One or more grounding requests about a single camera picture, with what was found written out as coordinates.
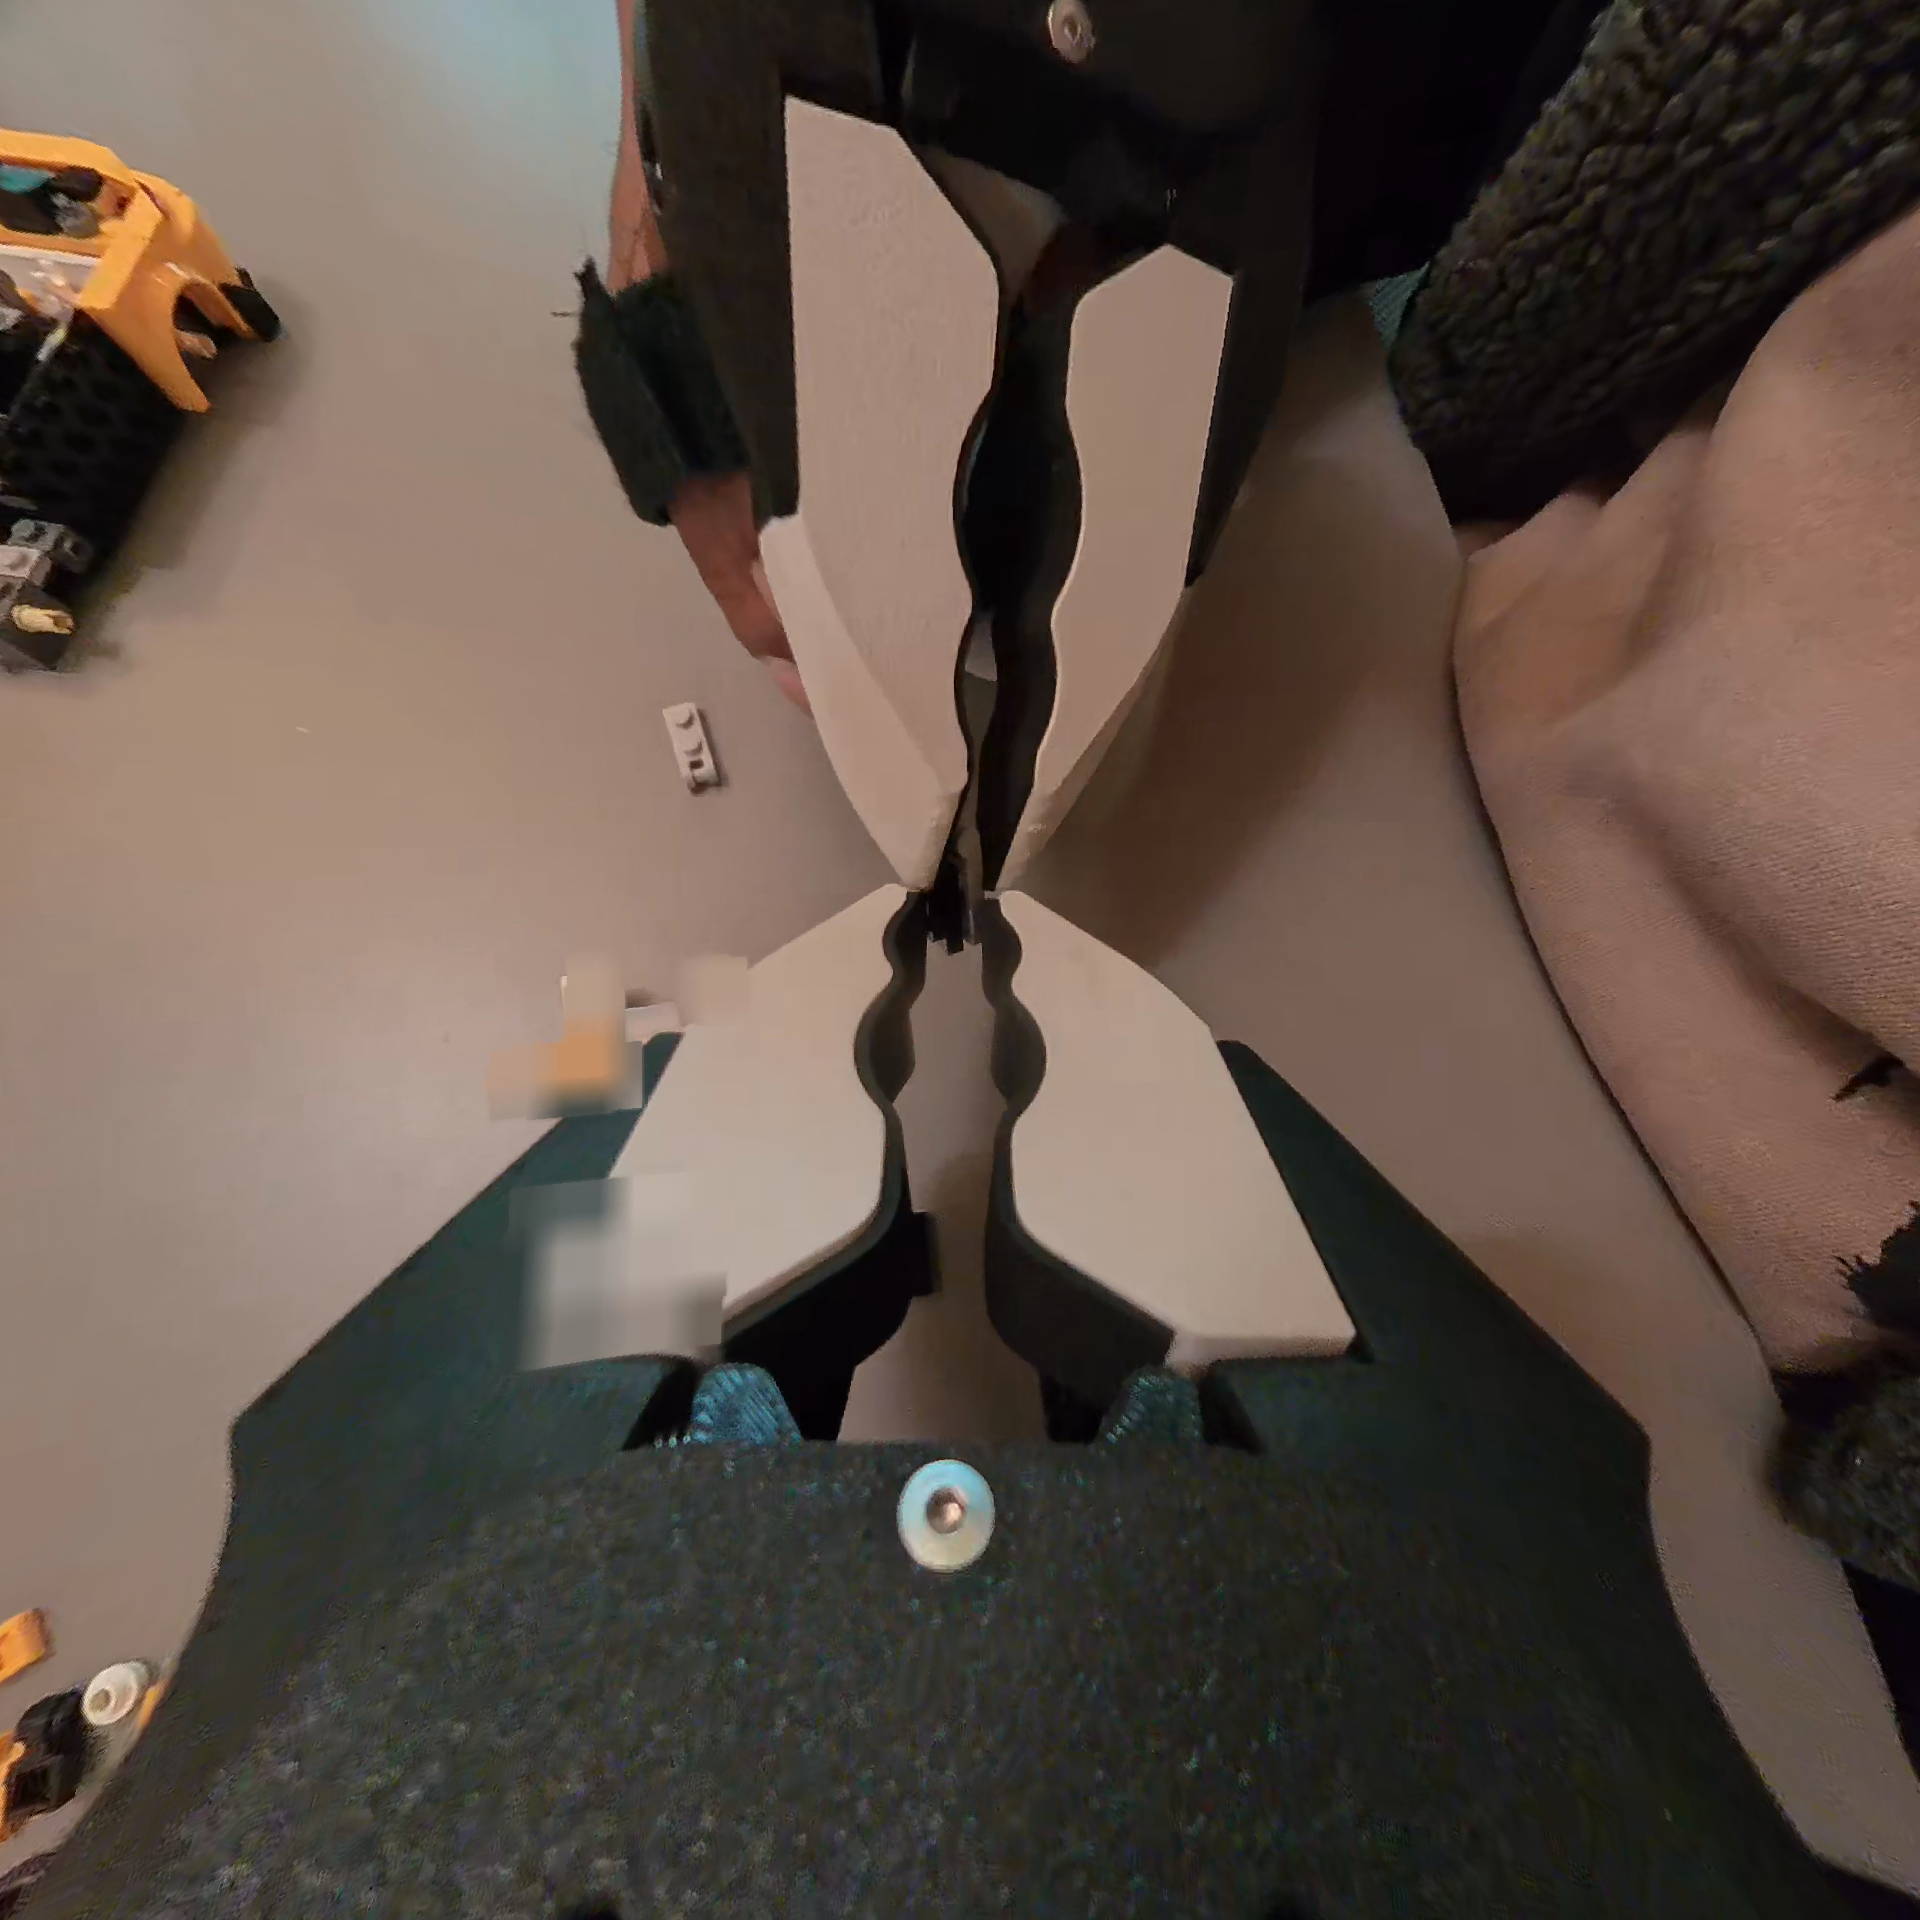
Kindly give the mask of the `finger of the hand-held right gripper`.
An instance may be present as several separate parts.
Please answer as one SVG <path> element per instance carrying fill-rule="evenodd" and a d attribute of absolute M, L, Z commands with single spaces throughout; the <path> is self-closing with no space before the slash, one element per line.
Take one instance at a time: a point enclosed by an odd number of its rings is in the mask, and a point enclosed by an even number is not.
<path fill-rule="evenodd" d="M 978 794 L 992 894 L 1020 888 L 1074 805 L 1112 805 L 1137 768 L 1187 600 L 1231 292 L 1227 274 L 1160 246 L 1094 285 L 1062 329 L 1040 391 L 1059 464 Z"/>
<path fill-rule="evenodd" d="M 970 783 L 957 468 L 995 382 L 997 274 L 897 131 L 785 102 L 799 508 L 759 567 L 853 814 L 902 888 Z"/>

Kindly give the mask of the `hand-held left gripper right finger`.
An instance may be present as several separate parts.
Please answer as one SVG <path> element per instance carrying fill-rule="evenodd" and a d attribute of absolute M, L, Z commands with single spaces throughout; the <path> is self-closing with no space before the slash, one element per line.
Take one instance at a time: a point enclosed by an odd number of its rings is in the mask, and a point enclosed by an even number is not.
<path fill-rule="evenodd" d="M 1330 1362 L 1355 1347 L 1328 1262 L 1213 1028 L 1032 894 L 981 907 L 995 1334 L 1083 1439 L 1141 1373 Z"/>

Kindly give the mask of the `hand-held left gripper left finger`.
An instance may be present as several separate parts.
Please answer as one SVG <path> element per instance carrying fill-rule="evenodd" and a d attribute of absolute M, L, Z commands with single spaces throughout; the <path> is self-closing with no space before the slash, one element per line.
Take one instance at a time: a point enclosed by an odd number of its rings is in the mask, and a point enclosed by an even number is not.
<path fill-rule="evenodd" d="M 902 886 L 748 962 L 685 1021 L 609 1167 L 619 1326 L 759 1370 L 813 1442 L 938 1287 L 897 1117 L 922 975 L 926 898 Z"/>

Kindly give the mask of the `red black lego chassis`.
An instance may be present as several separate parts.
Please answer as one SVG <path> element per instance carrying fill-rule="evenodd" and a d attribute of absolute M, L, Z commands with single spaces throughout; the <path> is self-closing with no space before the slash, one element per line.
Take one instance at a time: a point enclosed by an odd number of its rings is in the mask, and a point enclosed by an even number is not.
<path fill-rule="evenodd" d="M 2 673 L 57 673 L 198 370 L 280 319 L 202 209 L 103 144 L 2 131 Z"/>

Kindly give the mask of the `pile of mixed small lego pieces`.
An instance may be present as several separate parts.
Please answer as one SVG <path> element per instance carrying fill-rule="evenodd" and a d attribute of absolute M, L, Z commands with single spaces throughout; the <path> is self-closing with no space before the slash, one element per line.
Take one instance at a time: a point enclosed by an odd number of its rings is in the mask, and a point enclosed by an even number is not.
<path fill-rule="evenodd" d="M 2 1840 L 103 1786 L 142 1738 L 166 1686 L 162 1664 L 125 1660 L 2 1724 Z"/>

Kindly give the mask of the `person's right hand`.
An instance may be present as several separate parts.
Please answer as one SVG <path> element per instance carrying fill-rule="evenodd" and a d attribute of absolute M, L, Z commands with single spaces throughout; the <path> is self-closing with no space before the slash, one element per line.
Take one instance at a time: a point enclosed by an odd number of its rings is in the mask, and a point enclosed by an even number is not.
<path fill-rule="evenodd" d="M 619 131 L 609 171 L 608 253 L 601 281 L 624 292 L 667 273 L 667 246 L 641 169 L 636 135 L 636 86 L 645 60 L 636 50 L 636 3 L 616 3 Z M 669 523 L 685 547 L 704 589 L 738 647 L 759 660 L 779 691 L 810 711 L 805 681 L 790 657 L 779 611 L 759 567 L 754 498 L 746 475 L 695 475 L 669 504 Z"/>

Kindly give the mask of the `person's black sweater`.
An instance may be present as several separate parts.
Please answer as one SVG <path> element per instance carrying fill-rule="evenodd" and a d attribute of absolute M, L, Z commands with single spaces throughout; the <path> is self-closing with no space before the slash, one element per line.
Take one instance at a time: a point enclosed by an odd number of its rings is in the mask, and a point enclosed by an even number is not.
<path fill-rule="evenodd" d="M 1324 3 L 1307 303 L 1418 273 L 1571 77 L 1603 3 Z"/>

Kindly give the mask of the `beige cloth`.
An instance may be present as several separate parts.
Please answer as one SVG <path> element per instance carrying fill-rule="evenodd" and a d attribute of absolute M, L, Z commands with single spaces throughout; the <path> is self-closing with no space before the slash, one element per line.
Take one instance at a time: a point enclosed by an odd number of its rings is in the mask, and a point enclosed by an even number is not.
<path fill-rule="evenodd" d="M 1769 1373 L 1915 1359 L 1915 211 L 1484 528 L 1455 707 L 1533 947 Z"/>

